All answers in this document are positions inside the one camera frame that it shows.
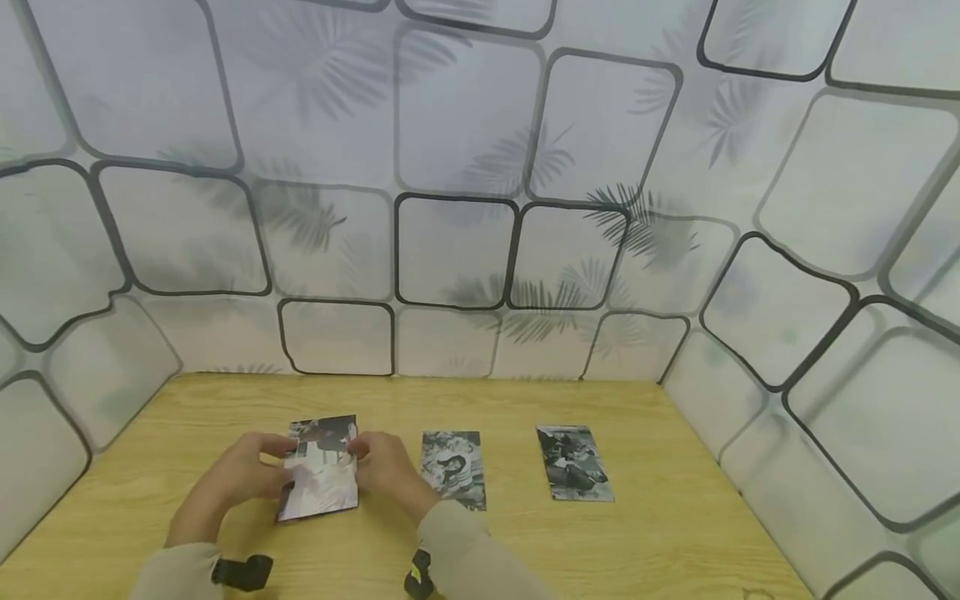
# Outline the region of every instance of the person's right hand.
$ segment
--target person's right hand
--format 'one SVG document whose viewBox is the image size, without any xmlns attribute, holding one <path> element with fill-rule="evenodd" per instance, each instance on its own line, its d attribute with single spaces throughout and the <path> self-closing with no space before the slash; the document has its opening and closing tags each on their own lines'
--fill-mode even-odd
<svg viewBox="0 0 960 600">
<path fill-rule="evenodd" d="M 417 473 L 407 448 L 397 436 L 365 431 L 350 440 L 347 452 L 357 458 L 357 487 L 389 496 L 414 525 L 419 525 L 440 502 L 430 484 Z"/>
<path fill-rule="evenodd" d="M 357 458 L 357 487 L 363 492 L 396 495 L 420 480 L 407 448 L 397 436 L 365 431 L 349 441 L 347 452 Z"/>
</svg>

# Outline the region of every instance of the wooden table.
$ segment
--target wooden table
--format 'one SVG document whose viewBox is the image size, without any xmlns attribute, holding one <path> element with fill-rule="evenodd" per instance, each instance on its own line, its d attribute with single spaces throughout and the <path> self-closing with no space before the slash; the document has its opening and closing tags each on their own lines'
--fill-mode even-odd
<svg viewBox="0 0 960 600">
<path fill-rule="evenodd" d="M 0 598 L 125 598 L 191 485 L 251 429 L 356 413 L 419 456 L 424 429 L 477 429 L 494 536 L 561 598 L 809 598 L 776 546 L 657 386 L 644 382 L 190 374 L 164 388 L 0 565 Z M 534 426 L 593 430 L 616 502 L 550 499 Z M 235 509 L 229 558 L 276 560 L 258 600 L 402 599 L 415 532 L 396 507 L 276 526 Z"/>
</svg>

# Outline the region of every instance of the card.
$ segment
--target card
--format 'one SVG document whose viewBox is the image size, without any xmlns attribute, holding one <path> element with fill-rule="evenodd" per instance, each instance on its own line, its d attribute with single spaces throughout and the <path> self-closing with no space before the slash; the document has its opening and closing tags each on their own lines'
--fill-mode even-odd
<svg viewBox="0 0 960 600">
<path fill-rule="evenodd" d="M 479 431 L 424 431 L 420 474 L 444 500 L 487 510 Z"/>
<path fill-rule="evenodd" d="M 295 420 L 287 435 L 300 443 L 283 460 L 294 480 L 280 500 L 276 520 L 356 508 L 356 461 L 347 454 L 347 442 L 357 437 L 356 415 Z"/>
<path fill-rule="evenodd" d="M 538 425 L 537 437 L 554 500 L 613 502 L 610 480 L 589 427 Z"/>
</svg>

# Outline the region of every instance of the wall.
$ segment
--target wall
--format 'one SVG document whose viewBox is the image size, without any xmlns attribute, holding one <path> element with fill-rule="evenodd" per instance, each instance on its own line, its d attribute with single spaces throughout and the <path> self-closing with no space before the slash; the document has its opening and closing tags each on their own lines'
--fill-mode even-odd
<svg viewBox="0 0 960 600">
<path fill-rule="evenodd" d="M 958 25 L 0 2 L 0 555 L 178 372 L 643 378 L 818 597 L 960 593 Z"/>
</svg>

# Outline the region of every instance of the beige sleeve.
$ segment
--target beige sleeve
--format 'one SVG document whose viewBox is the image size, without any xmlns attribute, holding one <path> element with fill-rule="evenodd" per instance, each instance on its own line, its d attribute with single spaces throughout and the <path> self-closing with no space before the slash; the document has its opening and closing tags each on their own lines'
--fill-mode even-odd
<svg viewBox="0 0 960 600">
<path fill-rule="evenodd" d="M 476 515 L 454 500 L 437 504 L 420 523 L 430 553 L 430 579 L 446 600 L 554 600 L 549 589 L 498 544 Z"/>
<path fill-rule="evenodd" d="M 131 600 L 222 600 L 223 589 L 210 581 L 220 558 L 212 543 L 164 548 L 147 560 L 133 585 Z"/>
</svg>

